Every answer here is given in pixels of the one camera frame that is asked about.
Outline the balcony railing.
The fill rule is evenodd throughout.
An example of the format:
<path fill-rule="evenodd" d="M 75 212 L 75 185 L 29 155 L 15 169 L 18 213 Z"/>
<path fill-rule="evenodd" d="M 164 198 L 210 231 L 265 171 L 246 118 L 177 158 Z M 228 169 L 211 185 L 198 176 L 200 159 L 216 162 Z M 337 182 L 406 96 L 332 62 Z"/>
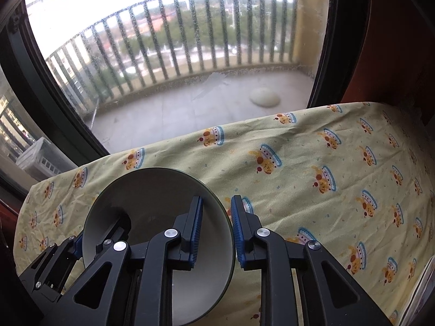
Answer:
<path fill-rule="evenodd" d="M 78 113 L 182 77 L 291 64 L 299 0 L 145 0 L 94 22 L 46 59 Z"/>

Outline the green-rimmed grey bowl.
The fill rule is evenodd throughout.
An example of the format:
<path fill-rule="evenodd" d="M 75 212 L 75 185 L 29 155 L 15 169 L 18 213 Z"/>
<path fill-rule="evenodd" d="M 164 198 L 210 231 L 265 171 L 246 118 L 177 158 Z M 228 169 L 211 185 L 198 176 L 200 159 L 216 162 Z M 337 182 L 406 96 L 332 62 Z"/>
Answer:
<path fill-rule="evenodd" d="M 201 181 L 171 168 L 142 168 L 110 183 L 94 201 L 83 229 L 83 263 L 88 267 L 96 245 L 119 214 L 128 215 L 128 243 L 147 242 L 188 212 L 194 196 L 203 200 L 198 257 L 190 272 L 173 274 L 173 323 L 198 321 L 219 303 L 234 271 L 229 217 L 220 200 Z"/>

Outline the black window frame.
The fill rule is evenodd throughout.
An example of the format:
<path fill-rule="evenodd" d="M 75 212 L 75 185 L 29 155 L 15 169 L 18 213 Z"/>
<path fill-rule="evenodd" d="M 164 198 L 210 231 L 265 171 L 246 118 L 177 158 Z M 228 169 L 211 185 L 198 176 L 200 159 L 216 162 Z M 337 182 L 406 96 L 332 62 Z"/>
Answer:
<path fill-rule="evenodd" d="M 30 118 L 76 165 L 109 155 L 50 72 L 29 25 L 24 0 L 17 1 L 1 28 L 1 67 Z"/>

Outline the white air conditioner unit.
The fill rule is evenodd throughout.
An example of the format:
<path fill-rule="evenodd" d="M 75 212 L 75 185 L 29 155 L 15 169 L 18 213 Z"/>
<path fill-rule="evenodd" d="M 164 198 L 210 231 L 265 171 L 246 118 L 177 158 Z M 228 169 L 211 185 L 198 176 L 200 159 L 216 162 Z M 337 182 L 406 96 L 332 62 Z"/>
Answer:
<path fill-rule="evenodd" d="M 26 149 L 15 164 L 38 182 L 77 168 L 75 163 L 44 137 Z"/>

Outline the yellow crown-print tablecloth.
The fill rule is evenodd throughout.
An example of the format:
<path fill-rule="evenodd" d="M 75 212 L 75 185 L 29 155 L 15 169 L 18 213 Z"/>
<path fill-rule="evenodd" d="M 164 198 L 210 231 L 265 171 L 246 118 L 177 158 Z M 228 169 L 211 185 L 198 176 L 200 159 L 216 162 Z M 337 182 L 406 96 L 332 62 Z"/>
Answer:
<path fill-rule="evenodd" d="M 115 179 L 184 171 L 229 209 L 289 242 L 320 241 L 394 325 L 408 325 L 434 276 L 434 136 L 403 110 L 371 102 L 278 113 L 106 156 L 30 189 L 13 244 L 16 269 L 83 228 Z"/>

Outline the round stone on balcony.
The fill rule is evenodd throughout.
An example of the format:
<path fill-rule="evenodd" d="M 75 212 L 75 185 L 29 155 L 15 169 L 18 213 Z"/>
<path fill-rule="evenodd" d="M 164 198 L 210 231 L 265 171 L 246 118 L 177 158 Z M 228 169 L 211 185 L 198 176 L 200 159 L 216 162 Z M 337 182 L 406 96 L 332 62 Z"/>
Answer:
<path fill-rule="evenodd" d="M 262 108 L 273 108 L 279 105 L 281 98 L 268 87 L 257 87 L 249 94 L 250 101 Z"/>

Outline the floral white plate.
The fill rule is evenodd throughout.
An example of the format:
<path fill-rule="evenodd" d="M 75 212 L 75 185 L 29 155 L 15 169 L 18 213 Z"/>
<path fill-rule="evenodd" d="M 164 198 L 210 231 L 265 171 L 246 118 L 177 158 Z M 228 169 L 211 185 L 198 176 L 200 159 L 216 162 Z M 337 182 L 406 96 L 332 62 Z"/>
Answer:
<path fill-rule="evenodd" d="M 430 296 L 434 292 L 434 259 L 432 258 L 426 264 L 422 274 L 418 279 L 411 299 L 403 312 L 403 317 L 400 325 L 411 325 L 411 322 L 422 313 L 425 304 L 429 301 Z"/>

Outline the red curtain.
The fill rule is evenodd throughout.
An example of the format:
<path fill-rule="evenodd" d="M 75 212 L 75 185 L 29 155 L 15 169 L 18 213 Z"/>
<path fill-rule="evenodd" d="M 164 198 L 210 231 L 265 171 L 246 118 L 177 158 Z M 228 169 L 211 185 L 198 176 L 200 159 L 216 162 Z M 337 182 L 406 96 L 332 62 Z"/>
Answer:
<path fill-rule="evenodd" d="M 434 110 L 434 0 L 371 0 L 369 23 L 343 102 Z"/>

